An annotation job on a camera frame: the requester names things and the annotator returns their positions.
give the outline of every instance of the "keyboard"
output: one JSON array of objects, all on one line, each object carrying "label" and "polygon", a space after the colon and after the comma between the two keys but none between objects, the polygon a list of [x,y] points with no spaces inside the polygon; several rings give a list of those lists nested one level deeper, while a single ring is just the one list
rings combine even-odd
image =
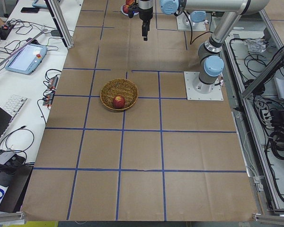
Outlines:
[{"label": "keyboard", "polygon": [[20,109],[23,107],[25,102],[27,101],[26,97],[22,96],[17,96],[17,95],[12,95],[2,108],[5,110],[8,114],[11,115],[11,120],[12,121],[15,116],[19,113]]}]

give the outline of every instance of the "blue joint cap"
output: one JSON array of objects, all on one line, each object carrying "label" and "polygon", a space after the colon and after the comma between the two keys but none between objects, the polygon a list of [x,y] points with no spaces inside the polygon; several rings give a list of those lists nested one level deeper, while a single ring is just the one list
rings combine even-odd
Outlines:
[{"label": "blue joint cap", "polygon": [[160,0],[161,11],[164,14],[174,14],[179,8],[179,0]]},{"label": "blue joint cap", "polygon": [[206,58],[204,63],[204,71],[211,77],[219,76],[224,69],[224,62],[216,55]]},{"label": "blue joint cap", "polygon": [[206,18],[205,11],[194,11],[190,14],[190,20],[194,23],[200,23]]}]

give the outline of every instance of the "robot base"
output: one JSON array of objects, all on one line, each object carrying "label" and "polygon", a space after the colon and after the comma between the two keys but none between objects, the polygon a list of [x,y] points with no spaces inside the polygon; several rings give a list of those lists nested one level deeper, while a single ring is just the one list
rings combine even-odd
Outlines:
[{"label": "robot base", "polygon": [[[183,23],[183,17],[185,17],[184,13],[177,16],[178,31],[190,31],[190,26],[189,25],[187,26]],[[204,22],[195,23],[195,25],[193,26],[193,31],[205,32],[206,31],[205,23]]]},{"label": "robot base", "polygon": [[200,72],[184,72],[185,87],[187,100],[206,100],[206,101],[223,101],[223,95],[220,86],[214,86],[208,94],[201,94],[193,87],[193,81],[199,76]]}]

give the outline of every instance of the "white table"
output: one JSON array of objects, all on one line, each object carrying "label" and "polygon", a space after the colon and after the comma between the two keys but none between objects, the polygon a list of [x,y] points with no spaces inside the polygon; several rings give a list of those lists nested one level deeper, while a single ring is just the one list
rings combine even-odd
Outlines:
[{"label": "white table", "polygon": [[[46,9],[40,9],[36,14],[21,13],[23,7],[32,7],[32,0],[20,0],[15,9],[11,13],[9,20],[21,19],[23,21],[29,21],[38,23],[44,26],[55,27],[55,24],[50,16],[50,13]],[[77,19],[80,13],[83,0],[64,0],[61,2],[61,9],[65,18],[66,24],[69,30],[74,31]],[[34,37],[40,32],[39,29],[34,28],[27,35],[18,35],[15,30],[12,30],[6,41],[0,42],[0,47],[3,47],[13,40],[26,40],[30,37]],[[41,35],[37,38],[40,44],[47,44],[50,34]],[[48,69],[62,70],[64,61],[67,55],[67,49],[61,40],[50,40],[50,45],[59,47],[58,51],[49,51],[41,64],[31,75],[25,75],[15,72],[2,70],[0,72],[0,106],[3,107],[12,95],[25,96],[28,98],[26,104],[20,111],[20,114],[15,118],[12,124],[9,126],[6,134],[9,132],[26,125],[35,135],[35,141],[26,152],[27,162],[34,162],[38,153],[40,142],[45,128],[44,120],[41,118],[40,110],[36,104],[37,100],[43,97],[43,92],[46,87],[43,84],[45,72]],[[58,72],[49,72],[49,77],[55,76]],[[45,118],[47,119],[49,110],[46,107],[42,107]],[[21,137],[15,135],[9,139],[9,144],[12,144],[14,149],[25,149],[31,142],[31,135],[22,134]]]}]

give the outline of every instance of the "wicker basket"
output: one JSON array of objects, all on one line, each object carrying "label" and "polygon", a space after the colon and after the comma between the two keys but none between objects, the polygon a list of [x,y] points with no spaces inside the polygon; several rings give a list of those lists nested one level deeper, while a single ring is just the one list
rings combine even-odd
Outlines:
[{"label": "wicker basket", "polygon": [[[125,106],[122,109],[115,109],[113,107],[113,99],[120,95],[125,99]],[[101,89],[101,102],[110,110],[120,112],[132,107],[138,98],[137,86],[127,79],[114,79],[107,82]]]}]

